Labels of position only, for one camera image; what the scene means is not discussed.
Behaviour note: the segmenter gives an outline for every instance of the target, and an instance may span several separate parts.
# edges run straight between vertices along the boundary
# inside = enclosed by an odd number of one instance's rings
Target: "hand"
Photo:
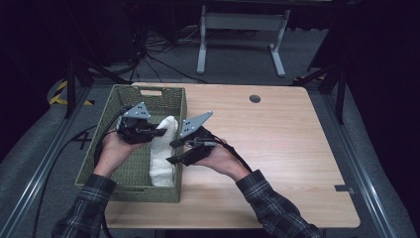
[[[123,165],[136,149],[146,144],[127,144],[121,140],[116,131],[108,133],[102,143],[102,153],[93,173],[106,178],[110,178],[114,171]]]
[[[194,164],[213,169],[219,174],[238,181],[250,174],[245,167],[222,145],[217,144],[210,155]]]

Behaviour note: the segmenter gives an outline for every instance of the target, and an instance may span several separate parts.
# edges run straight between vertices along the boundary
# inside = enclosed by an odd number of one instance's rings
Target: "cuff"
[[[255,198],[261,197],[261,194],[272,190],[271,185],[269,185],[260,170],[256,170],[237,181],[236,185],[247,202],[251,202]]]
[[[81,189],[78,198],[107,205],[116,183],[109,178],[92,174]]]

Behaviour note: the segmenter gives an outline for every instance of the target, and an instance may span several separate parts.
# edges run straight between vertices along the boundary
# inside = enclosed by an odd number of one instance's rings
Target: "person's left hand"
[[[146,144],[130,145],[124,142],[116,131],[110,132],[102,143],[102,153],[93,173],[106,178],[110,178],[114,171],[123,165],[136,149]]]

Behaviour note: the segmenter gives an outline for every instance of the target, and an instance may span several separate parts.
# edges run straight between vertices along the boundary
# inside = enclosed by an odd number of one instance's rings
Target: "person's right hand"
[[[219,174],[238,181],[250,174],[245,167],[222,145],[217,144],[210,155],[194,164],[213,169]]]

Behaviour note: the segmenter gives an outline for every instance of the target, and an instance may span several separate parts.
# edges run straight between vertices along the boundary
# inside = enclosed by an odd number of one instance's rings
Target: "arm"
[[[217,145],[205,159],[195,163],[228,176],[236,182],[257,215],[262,227],[275,237],[322,237],[318,228],[308,224],[297,207],[275,192],[260,171],[248,172],[222,146]]]
[[[110,177],[143,144],[129,145],[112,132],[103,145],[98,165],[73,206],[53,227],[52,237],[99,237],[103,213],[116,185]]]

